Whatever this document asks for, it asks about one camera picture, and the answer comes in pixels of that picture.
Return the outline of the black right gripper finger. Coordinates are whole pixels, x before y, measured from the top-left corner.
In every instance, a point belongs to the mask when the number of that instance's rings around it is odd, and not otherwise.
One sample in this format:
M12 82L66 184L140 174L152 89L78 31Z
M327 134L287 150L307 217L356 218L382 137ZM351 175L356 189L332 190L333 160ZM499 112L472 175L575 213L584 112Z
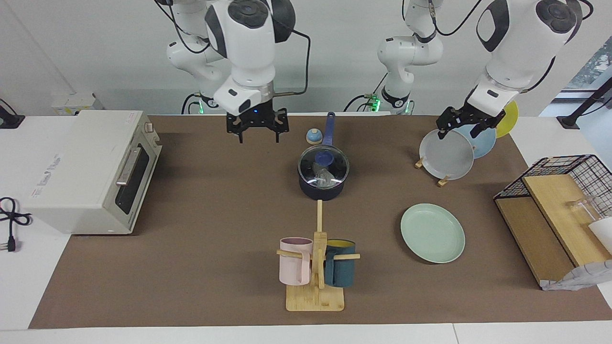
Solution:
M280 135L289 131L288 110L286 108L274 111L270 129L275 133L275 142L280 143Z
M240 117L227 113L227 133L237 135L240 144L243 143L243 131L245 127Z

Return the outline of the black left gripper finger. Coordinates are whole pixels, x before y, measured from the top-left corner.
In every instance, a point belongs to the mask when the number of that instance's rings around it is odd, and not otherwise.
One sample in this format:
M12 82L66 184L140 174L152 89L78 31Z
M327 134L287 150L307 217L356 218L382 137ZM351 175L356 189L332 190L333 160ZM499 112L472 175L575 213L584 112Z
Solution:
M487 129L495 129L498 125L498 120L496 119L479 119L475 126L471 129L471 137L475 139Z
M443 140L445 136L448 134L448 131L451 131L455 128L455 124L457 123L457 111L454 107L447 107L442 114L437 118L436 125L438 128L438 138Z

